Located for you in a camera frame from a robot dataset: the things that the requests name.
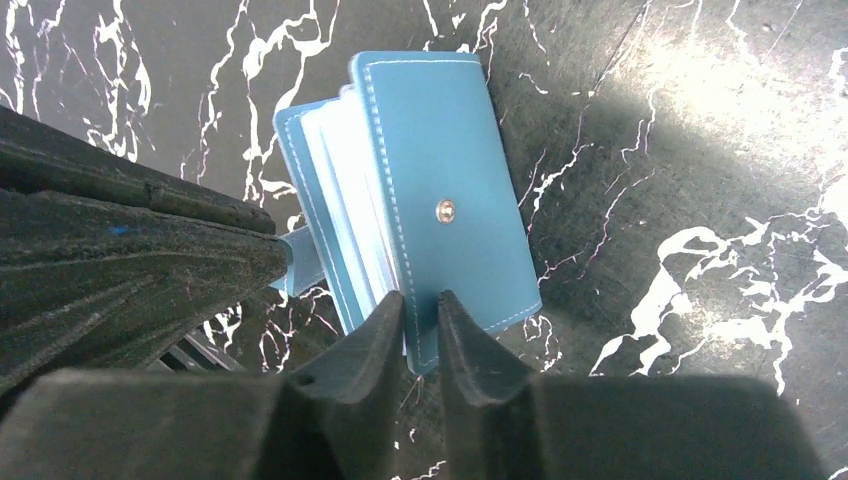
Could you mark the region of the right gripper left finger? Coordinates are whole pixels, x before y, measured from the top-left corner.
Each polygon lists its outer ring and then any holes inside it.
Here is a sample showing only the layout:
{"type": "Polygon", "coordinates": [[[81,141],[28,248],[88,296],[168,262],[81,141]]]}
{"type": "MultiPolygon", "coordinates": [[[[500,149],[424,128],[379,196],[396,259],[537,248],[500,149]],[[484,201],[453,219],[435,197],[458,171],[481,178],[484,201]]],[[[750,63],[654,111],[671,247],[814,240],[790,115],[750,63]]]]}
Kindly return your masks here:
{"type": "Polygon", "coordinates": [[[389,467],[404,301],[286,375],[60,370],[1,424],[5,479],[375,479],[389,467]]]}

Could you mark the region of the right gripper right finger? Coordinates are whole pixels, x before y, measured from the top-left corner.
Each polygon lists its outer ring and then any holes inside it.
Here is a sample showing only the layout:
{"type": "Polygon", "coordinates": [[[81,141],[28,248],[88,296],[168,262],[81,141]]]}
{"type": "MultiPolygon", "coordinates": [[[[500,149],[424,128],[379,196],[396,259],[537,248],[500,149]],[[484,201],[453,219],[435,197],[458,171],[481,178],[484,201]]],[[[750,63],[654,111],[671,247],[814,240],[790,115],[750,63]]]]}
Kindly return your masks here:
{"type": "Polygon", "coordinates": [[[740,376],[540,373],[446,291],[438,305],[455,479],[822,479],[793,409],[740,376]]]}

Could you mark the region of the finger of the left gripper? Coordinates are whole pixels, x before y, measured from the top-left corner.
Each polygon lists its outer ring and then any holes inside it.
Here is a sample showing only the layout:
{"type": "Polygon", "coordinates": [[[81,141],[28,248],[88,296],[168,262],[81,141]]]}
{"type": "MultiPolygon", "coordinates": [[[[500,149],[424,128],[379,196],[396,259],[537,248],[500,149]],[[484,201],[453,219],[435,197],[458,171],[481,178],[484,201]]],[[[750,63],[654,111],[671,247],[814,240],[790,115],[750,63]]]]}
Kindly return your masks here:
{"type": "Polygon", "coordinates": [[[143,367],[282,277],[261,208],[1,111],[1,390],[143,367]]]}

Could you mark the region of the blue card holder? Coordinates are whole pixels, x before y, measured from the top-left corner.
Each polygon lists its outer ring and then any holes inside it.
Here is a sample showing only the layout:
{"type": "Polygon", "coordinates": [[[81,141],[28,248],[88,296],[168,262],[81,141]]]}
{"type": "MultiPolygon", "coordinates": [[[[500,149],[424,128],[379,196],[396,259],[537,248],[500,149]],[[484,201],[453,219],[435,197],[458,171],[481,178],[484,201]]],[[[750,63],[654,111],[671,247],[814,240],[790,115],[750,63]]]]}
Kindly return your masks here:
{"type": "Polygon", "coordinates": [[[349,75],[336,97],[274,114],[305,218],[275,287],[325,281],[345,333],[401,293],[403,352],[423,375],[442,292],[489,333],[540,310],[525,227],[478,56],[366,51],[349,75]]]}

